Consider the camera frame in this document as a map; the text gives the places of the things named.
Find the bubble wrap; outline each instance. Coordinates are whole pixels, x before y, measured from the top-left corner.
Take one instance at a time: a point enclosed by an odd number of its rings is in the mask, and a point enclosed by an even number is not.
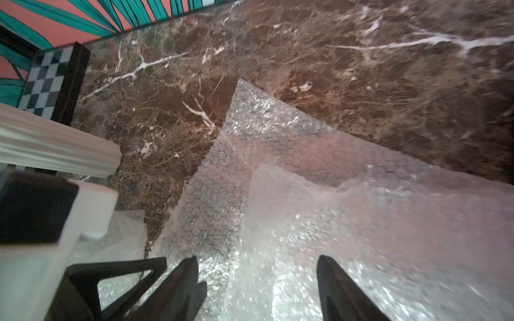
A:
[[[334,130],[240,80],[154,255],[170,268],[198,256],[202,320],[321,319],[320,254],[392,320],[501,320],[514,316],[513,192]]]

